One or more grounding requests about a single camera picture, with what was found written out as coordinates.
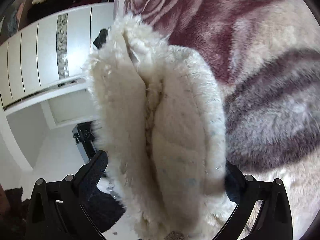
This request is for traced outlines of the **white fluffy fleece garment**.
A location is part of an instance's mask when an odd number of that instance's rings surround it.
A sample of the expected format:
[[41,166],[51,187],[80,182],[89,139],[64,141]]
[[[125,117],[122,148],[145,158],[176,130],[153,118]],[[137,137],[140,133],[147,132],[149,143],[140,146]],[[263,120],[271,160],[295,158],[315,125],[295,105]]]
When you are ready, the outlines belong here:
[[98,144],[136,234],[212,239],[232,205],[222,99],[202,56],[126,15],[91,51],[84,73]]

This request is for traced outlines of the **white wardrobe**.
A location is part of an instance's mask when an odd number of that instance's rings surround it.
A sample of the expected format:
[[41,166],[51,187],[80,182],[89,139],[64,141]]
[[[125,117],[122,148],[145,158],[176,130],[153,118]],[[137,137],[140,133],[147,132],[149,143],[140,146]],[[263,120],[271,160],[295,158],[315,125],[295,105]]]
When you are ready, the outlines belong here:
[[33,170],[7,117],[82,90],[82,66],[101,29],[113,23],[113,3],[63,10],[19,30],[1,44],[1,135],[22,171]]

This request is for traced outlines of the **floral plush bed blanket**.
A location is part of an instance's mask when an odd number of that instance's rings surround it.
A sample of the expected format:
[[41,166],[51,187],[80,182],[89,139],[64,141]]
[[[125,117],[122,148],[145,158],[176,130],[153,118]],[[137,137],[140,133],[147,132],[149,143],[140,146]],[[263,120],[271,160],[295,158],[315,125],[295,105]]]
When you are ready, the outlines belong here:
[[319,213],[319,24],[303,0],[114,0],[174,45],[196,49],[220,86],[227,158],[283,180],[293,238]]

